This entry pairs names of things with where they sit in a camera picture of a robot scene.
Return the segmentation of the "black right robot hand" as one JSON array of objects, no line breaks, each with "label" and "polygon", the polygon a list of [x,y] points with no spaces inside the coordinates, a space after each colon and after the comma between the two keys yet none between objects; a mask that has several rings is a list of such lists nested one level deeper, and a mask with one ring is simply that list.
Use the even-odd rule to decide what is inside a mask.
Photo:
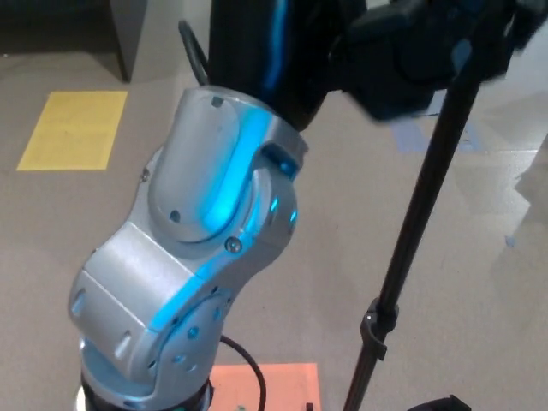
[{"label": "black right robot hand", "polygon": [[424,402],[410,408],[408,411],[471,411],[471,407],[457,396],[447,397]]}]

